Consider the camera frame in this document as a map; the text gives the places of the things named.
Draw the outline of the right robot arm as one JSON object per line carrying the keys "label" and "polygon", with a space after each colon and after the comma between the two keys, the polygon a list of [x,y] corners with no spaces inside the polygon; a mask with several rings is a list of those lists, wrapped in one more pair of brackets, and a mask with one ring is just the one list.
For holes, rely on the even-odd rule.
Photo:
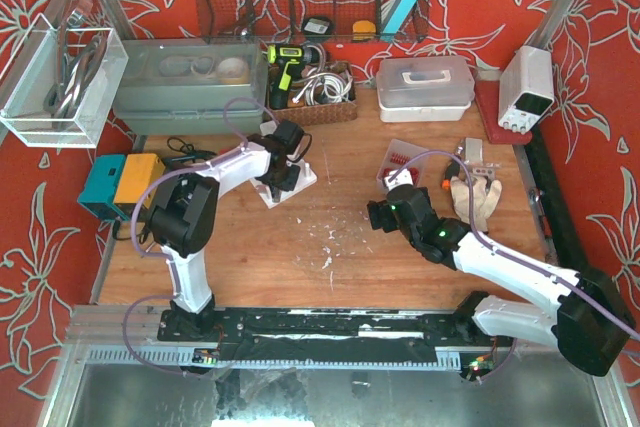
{"label": "right robot arm", "polygon": [[373,229],[399,231],[427,261],[488,280],[519,296],[506,301],[483,292],[458,311],[471,334],[506,336],[557,349],[574,367],[605,376],[635,321],[604,272],[575,271],[507,248],[461,220],[440,217],[425,188],[403,184],[367,205]]}

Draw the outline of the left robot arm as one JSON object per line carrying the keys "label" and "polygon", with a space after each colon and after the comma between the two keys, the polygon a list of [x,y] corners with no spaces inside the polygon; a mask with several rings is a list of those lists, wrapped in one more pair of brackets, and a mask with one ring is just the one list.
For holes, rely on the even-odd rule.
{"label": "left robot arm", "polygon": [[173,166],[157,181],[146,227],[166,258],[180,312],[199,315],[215,305],[204,249],[222,196],[251,182],[273,208],[317,180],[304,160],[308,148],[300,146],[311,135],[288,120],[266,125],[271,132],[252,134],[238,147],[192,167]]}

